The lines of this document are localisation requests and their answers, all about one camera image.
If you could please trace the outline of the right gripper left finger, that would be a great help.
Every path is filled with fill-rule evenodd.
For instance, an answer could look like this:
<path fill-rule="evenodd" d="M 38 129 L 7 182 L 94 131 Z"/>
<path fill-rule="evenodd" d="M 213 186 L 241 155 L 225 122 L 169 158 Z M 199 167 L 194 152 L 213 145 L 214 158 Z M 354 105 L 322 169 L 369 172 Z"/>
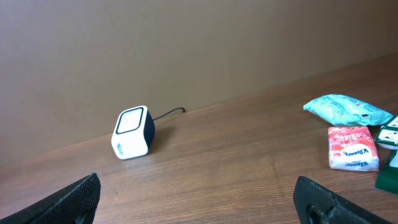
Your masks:
<path fill-rule="evenodd" d="M 92 224 L 100 200 L 97 174 L 66 186 L 48 197 L 1 219 L 2 224 Z"/>

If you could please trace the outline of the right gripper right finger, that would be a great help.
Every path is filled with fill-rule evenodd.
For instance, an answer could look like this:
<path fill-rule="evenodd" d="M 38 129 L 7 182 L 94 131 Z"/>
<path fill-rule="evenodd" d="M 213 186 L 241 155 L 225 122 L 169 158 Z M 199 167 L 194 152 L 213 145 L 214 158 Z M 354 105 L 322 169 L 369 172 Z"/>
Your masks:
<path fill-rule="evenodd" d="M 300 223 L 388 223 L 305 176 L 296 181 L 293 201 Z"/>

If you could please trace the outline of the orange Kleenex tissue pack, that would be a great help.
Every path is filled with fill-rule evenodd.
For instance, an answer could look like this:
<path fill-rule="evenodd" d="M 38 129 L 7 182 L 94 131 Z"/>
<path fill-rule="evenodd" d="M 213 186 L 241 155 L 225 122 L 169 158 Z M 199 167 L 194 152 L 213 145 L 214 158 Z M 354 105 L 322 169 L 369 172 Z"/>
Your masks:
<path fill-rule="evenodd" d="M 377 172 L 379 156 L 366 126 L 329 127 L 328 160 L 332 169 Z"/>

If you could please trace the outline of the green 3M gloves package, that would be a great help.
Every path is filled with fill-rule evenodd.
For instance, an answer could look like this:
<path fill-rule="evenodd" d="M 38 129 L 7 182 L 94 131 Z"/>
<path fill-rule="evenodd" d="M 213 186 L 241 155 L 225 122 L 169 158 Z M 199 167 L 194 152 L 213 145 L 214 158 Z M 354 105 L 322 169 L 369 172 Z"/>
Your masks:
<path fill-rule="evenodd" d="M 397 150 L 392 150 L 377 177 L 374 188 L 397 195 Z"/>

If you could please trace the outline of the light green wipes pack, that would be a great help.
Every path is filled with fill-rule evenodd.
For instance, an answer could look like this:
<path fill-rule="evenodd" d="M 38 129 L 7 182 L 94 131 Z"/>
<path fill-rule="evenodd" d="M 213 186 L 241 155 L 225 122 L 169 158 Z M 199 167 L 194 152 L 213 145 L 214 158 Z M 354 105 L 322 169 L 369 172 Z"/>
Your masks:
<path fill-rule="evenodd" d="M 346 95 L 329 94 L 309 101 L 303 106 L 334 126 L 380 126 L 392 114 L 367 102 Z"/>

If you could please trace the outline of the green Axe Brand box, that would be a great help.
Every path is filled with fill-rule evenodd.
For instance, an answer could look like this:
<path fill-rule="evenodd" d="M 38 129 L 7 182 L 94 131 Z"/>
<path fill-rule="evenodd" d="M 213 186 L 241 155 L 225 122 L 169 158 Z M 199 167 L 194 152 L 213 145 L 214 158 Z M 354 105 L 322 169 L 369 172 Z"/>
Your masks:
<path fill-rule="evenodd" d="M 383 124 L 375 138 L 375 142 L 386 149 L 397 150 L 397 115 Z"/>

